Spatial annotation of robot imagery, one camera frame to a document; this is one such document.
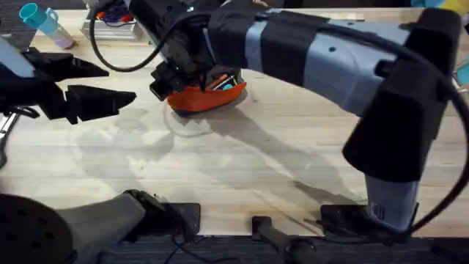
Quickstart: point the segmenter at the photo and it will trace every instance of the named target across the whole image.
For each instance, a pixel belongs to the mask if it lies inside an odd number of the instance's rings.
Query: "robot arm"
[[[425,10],[417,23],[399,24],[332,21],[245,1],[221,6],[210,0],[126,3],[154,43],[191,12],[210,14],[208,21],[188,21],[167,39],[165,62],[153,73],[157,81],[151,85],[161,100],[190,85],[194,73],[223,65],[305,87],[361,117],[343,153],[365,174],[367,219],[389,232],[409,228],[418,182],[448,98],[441,94],[439,79],[423,65],[323,29],[337,25],[392,40],[449,77],[459,16]]]
[[[110,117],[131,103],[133,92],[69,85],[65,93],[56,85],[67,78],[108,76],[109,73],[72,54],[40,53],[35,48],[17,51],[0,37],[0,112],[39,117],[39,106],[50,120],[67,118],[71,124]]]

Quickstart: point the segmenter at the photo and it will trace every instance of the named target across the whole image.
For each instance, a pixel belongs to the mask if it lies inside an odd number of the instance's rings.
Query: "black foam pad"
[[[0,194],[0,263],[68,264],[74,258],[70,228],[54,209]]]

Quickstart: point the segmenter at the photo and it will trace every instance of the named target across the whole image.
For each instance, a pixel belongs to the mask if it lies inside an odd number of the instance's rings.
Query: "wooden table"
[[[414,21],[420,10],[297,10],[333,18]],[[58,11],[60,23],[78,41],[70,52],[101,65],[78,27],[84,11]],[[462,51],[468,49],[462,39]],[[105,58],[134,65],[152,47],[99,42]],[[60,52],[38,33],[32,46]],[[150,91],[150,72],[160,59],[135,73],[63,81],[137,93],[117,117],[78,125],[22,117],[10,136],[9,161],[0,171],[2,190],[55,208],[112,198],[129,188],[171,202],[202,205],[204,235],[248,235],[250,219],[271,216],[289,234],[320,234],[311,223],[322,204],[366,203],[363,175],[341,149],[357,117],[305,89],[245,70],[246,99],[193,119],[181,119]],[[418,218],[459,177],[465,139],[450,110],[432,146],[420,185]],[[466,191],[420,236],[469,236]]]

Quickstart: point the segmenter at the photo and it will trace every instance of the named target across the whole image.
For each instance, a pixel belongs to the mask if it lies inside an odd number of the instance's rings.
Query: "black cable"
[[[457,113],[462,121],[462,126],[466,135],[466,160],[465,165],[462,170],[461,176],[459,177],[456,184],[450,190],[450,192],[435,206],[428,214],[426,214],[422,219],[415,223],[408,230],[399,234],[395,238],[406,237],[412,235],[415,231],[421,229],[423,226],[428,224],[441,212],[443,212],[462,192],[466,187],[469,181],[469,108],[466,105],[465,101],[462,99],[461,95],[458,93],[456,88],[453,86],[448,76],[445,76],[439,69],[437,69],[431,62],[423,58],[422,55],[417,54],[415,51],[405,48],[397,43],[394,43],[390,40],[384,39],[374,34],[368,34],[354,29],[349,29],[343,26],[336,26],[332,24],[321,24],[318,26],[320,32],[325,32],[327,34],[336,34],[342,37],[349,37],[354,40],[364,41],[370,43],[377,48],[389,51],[396,55],[403,56],[404,58],[411,59],[414,62],[420,63],[431,69],[434,74],[440,79],[441,84],[443,85],[445,91],[450,97],[451,101],[454,104],[454,107],[457,110]]]
[[[205,18],[207,21],[210,18],[209,13],[192,12],[190,14],[187,14],[185,17],[183,17],[183,18],[179,19],[178,21],[176,21],[176,23],[174,23],[168,29],[168,31],[164,34],[164,36],[161,38],[161,40],[159,40],[158,45],[155,48],[155,50],[143,62],[140,62],[139,64],[137,64],[133,67],[117,67],[117,66],[114,66],[114,65],[110,64],[109,62],[107,62],[104,59],[103,55],[100,53],[100,51],[97,47],[97,43],[96,43],[96,39],[95,39],[95,23],[96,23],[97,14],[99,12],[105,11],[107,8],[112,6],[113,3],[114,3],[114,1],[108,1],[105,4],[101,4],[98,7],[93,9],[91,21],[89,22],[89,41],[91,42],[91,47],[93,48],[93,51],[95,52],[96,57],[106,67],[110,68],[111,70],[115,70],[115,71],[121,72],[121,73],[130,73],[130,72],[133,72],[133,71],[136,71],[136,70],[140,70],[143,67],[147,66],[156,57],[156,55],[158,55],[158,53],[160,53],[160,51],[163,48],[165,42],[172,35],[172,33],[178,27],[183,25],[184,23],[186,23],[190,20],[193,20],[194,18]]]
[[[164,264],[168,264],[169,261],[171,260],[171,258],[173,258],[173,256],[179,251],[180,247],[179,246],[176,246],[173,251],[171,252],[171,254],[168,255],[168,257],[166,258],[166,260],[164,261]]]
[[[124,22],[124,23],[121,23],[119,25],[111,25],[110,23],[108,22],[105,22],[103,21],[105,25],[107,25],[108,27],[111,27],[111,28],[119,28],[119,27],[122,27],[122,26],[127,26],[127,25],[135,25],[137,24],[137,22]]]
[[[179,244],[178,242],[176,242],[176,238],[174,237],[174,235],[171,236],[171,240],[172,240],[173,244],[176,246],[177,249],[180,249],[182,252],[189,254],[194,259],[196,259],[198,261],[201,261],[203,263],[216,264],[216,263],[222,263],[222,262],[230,261],[230,260],[239,260],[238,257],[222,257],[222,258],[217,259],[217,260],[208,260],[205,257],[199,256],[198,254],[193,253],[192,251],[186,249],[184,247],[184,243]],[[200,243],[203,240],[205,240],[205,238],[201,239],[200,241],[197,241],[197,243]]]

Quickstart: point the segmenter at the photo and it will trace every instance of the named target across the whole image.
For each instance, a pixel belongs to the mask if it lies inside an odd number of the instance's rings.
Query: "blue cup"
[[[44,11],[35,3],[25,4],[20,10],[20,18],[26,25],[45,34],[54,32],[59,26],[59,16],[55,11],[51,8]]]

